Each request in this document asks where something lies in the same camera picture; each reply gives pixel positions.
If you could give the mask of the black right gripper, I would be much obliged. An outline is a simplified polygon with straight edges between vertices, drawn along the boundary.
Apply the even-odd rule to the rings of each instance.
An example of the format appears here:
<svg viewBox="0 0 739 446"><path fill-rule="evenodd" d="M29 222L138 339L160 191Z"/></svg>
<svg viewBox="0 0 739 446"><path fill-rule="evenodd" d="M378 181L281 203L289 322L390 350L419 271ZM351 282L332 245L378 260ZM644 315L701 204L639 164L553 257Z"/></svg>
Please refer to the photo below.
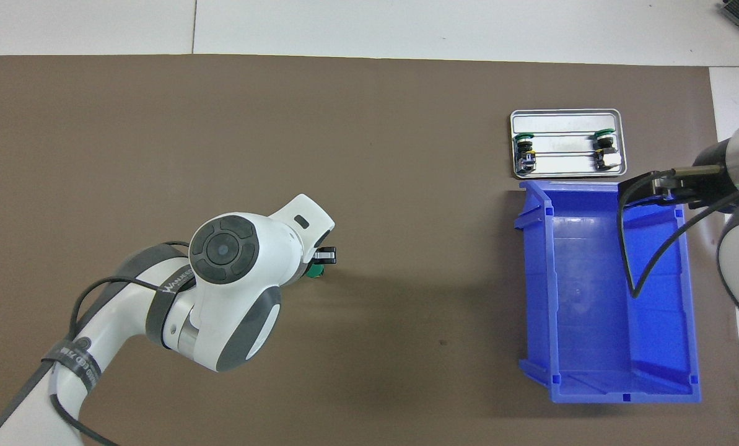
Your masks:
<svg viewBox="0 0 739 446"><path fill-rule="evenodd" d="M726 156L728 141L704 149L691 167L676 169L683 181L681 197L690 209L711 206L737 192L728 174ZM647 172L618 183L618 203L623 205L655 205L669 200L675 178L667 172Z"/></svg>

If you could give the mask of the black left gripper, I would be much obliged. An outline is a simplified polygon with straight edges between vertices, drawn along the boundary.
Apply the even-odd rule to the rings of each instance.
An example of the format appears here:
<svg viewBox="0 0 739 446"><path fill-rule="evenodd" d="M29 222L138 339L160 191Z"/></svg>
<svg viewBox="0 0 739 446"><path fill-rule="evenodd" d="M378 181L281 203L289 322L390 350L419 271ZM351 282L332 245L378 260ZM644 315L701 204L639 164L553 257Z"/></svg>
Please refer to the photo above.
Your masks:
<svg viewBox="0 0 739 446"><path fill-rule="evenodd" d="M318 237L312 245L313 252L313 263L315 265L335 265L337 261L337 248L335 247L322 247L322 243L330 234L330 230L327 230Z"/></svg>

